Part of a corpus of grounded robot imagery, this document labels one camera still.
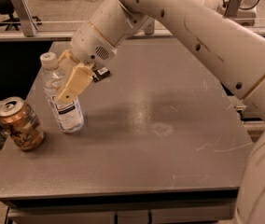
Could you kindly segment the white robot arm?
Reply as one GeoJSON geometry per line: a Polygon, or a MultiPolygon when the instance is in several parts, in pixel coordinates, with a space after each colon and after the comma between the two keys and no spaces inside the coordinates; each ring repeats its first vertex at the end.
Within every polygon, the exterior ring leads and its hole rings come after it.
{"type": "MultiPolygon", "coordinates": [[[[265,38],[193,0],[105,0],[60,57],[66,77],[59,100],[74,100],[91,83],[89,64],[114,56],[122,41],[151,20],[265,121],[265,38]]],[[[265,224],[265,131],[247,160],[233,221],[265,224]]]]}

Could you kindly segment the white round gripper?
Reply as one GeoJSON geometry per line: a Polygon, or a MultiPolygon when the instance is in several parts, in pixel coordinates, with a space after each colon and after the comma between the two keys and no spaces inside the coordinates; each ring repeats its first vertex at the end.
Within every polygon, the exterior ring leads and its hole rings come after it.
{"type": "Polygon", "coordinates": [[[71,103],[91,84],[93,72],[84,63],[107,65],[116,54],[117,50],[90,21],[83,24],[72,36],[70,50],[66,49],[58,59],[62,85],[57,100],[71,103]],[[77,64],[75,58],[83,63],[77,64]]]}

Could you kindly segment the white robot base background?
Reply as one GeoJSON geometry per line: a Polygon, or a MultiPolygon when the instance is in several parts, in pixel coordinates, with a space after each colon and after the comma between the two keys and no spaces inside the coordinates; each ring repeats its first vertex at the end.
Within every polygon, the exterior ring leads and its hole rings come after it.
{"type": "MultiPolygon", "coordinates": [[[[223,17],[225,8],[224,8],[224,2],[227,0],[222,0],[217,8],[216,11],[221,14],[223,17]]],[[[242,26],[253,26],[256,21],[257,17],[257,5],[260,0],[242,0],[242,3],[240,4],[240,7],[237,12],[236,17],[230,17],[228,19],[231,19],[232,21],[237,22],[238,24],[242,26]]]]}

